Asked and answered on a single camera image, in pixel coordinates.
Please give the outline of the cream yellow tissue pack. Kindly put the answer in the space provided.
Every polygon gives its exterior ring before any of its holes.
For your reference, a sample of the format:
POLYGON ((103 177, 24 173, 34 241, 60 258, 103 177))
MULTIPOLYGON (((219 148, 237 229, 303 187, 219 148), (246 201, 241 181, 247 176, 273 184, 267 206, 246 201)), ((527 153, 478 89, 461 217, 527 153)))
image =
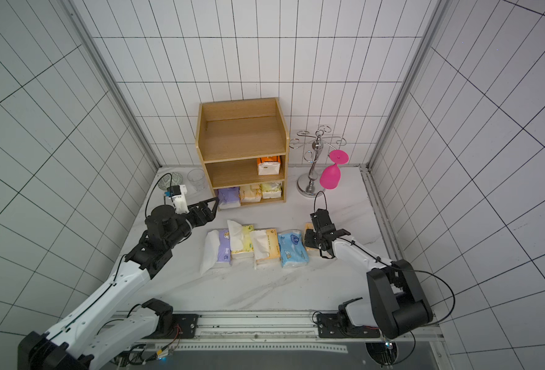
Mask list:
POLYGON ((309 254, 317 253, 320 249, 316 239, 313 223, 307 223, 303 233, 303 246, 309 254))

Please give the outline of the green-yellow floral tissue pack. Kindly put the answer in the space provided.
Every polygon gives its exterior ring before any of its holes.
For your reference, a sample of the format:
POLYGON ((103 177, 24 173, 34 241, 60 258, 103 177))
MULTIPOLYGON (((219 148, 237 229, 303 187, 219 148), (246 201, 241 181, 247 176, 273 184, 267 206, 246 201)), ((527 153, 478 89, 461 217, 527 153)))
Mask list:
POLYGON ((227 220, 227 226, 232 260, 254 258, 254 247, 250 235, 255 230, 254 226, 241 225, 233 220, 227 220))

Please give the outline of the light blue tissue pack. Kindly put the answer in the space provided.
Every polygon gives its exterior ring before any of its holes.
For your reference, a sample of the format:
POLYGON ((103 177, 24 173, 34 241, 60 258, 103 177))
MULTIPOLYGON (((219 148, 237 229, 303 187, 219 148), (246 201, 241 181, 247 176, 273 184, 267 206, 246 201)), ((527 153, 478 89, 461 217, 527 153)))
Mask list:
POLYGON ((299 230, 282 231, 278 234, 282 268, 300 268, 308 265, 309 255, 299 230))

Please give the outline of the orange tissue pack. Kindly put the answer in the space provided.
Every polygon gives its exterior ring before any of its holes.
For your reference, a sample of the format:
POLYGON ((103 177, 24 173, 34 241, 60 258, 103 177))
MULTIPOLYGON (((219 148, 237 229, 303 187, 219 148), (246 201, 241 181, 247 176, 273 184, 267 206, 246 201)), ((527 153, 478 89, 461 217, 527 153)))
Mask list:
POLYGON ((281 157, 259 157, 257 159, 257 170, 259 176, 275 176, 280 174, 281 157))

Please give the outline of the pale green tissue pack bottom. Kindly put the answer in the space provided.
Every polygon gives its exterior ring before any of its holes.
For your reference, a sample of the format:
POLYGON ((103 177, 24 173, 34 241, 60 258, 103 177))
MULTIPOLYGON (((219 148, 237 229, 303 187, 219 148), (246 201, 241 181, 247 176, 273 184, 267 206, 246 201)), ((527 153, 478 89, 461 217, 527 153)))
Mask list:
POLYGON ((283 183, 282 182, 267 182, 261 183, 260 189, 262 192, 263 200, 280 199, 283 197, 283 183))

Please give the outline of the purple dog tissue pack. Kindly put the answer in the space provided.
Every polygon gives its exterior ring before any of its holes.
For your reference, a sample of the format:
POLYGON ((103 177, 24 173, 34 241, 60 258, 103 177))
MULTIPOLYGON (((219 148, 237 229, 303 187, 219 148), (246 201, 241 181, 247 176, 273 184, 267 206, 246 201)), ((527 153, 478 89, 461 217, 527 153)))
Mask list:
POLYGON ((230 268, 231 266, 232 250, 229 240, 229 230, 209 231, 204 241, 200 273, 205 274, 214 268, 230 268))

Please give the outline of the purple tissue pack bottom shelf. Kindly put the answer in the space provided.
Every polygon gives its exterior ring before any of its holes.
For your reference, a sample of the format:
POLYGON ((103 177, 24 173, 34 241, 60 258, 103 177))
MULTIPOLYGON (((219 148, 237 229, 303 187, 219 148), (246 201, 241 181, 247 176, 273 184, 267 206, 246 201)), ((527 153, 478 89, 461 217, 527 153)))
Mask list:
POLYGON ((239 208, 241 206, 239 187, 218 189, 217 195, 219 200, 219 208, 221 210, 239 208))

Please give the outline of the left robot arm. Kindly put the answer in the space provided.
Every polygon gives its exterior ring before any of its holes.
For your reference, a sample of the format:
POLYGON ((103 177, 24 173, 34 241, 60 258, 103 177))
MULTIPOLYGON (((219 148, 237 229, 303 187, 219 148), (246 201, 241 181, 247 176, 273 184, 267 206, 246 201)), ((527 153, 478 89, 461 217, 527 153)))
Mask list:
POLYGON ((173 308, 152 298, 110 328, 105 325, 118 307, 150 282, 189 239, 195 228, 215 220, 219 200, 213 197, 179 212, 169 204, 146 217, 137 245, 90 297, 64 319, 39 334, 32 331, 18 345, 19 369, 99 369, 135 342, 180 333, 173 308))

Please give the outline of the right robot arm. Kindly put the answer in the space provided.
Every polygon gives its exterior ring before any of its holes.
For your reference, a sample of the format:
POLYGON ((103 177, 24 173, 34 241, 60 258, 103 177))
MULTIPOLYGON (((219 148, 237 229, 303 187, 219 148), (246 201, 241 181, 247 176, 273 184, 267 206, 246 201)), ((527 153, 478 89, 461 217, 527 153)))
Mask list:
POLYGON ((349 231, 336 228, 326 209, 319 208, 310 217, 312 228, 306 231, 306 246, 317 249, 325 259, 348 263, 365 276, 369 291, 368 299, 343 302, 335 314, 316 315, 330 335, 339 332, 356 338, 377 331, 395 339, 433 321, 434 313, 417 277, 420 271, 403 259, 383 259, 367 251, 349 231))

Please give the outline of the yellow tissue pack bottom shelf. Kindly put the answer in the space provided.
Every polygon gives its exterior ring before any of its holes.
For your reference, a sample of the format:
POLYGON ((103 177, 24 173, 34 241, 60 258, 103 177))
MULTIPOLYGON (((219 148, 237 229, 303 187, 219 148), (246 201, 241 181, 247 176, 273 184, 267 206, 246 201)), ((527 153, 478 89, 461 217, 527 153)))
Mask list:
POLYGON ((242 204, 258 203, 262 200, 262 189, 259 184, 242 185, 239 196, 242 204))

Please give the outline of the orange-yellow tissue pack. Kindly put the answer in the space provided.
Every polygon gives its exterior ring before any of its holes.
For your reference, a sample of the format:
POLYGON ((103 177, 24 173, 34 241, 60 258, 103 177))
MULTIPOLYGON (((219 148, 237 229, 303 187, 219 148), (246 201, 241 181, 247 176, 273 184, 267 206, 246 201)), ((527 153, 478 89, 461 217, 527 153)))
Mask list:
POLYGON ((251 231, 250 237, 254 251, 255 269, 280 263, 280 247, 276 229, 251 231))

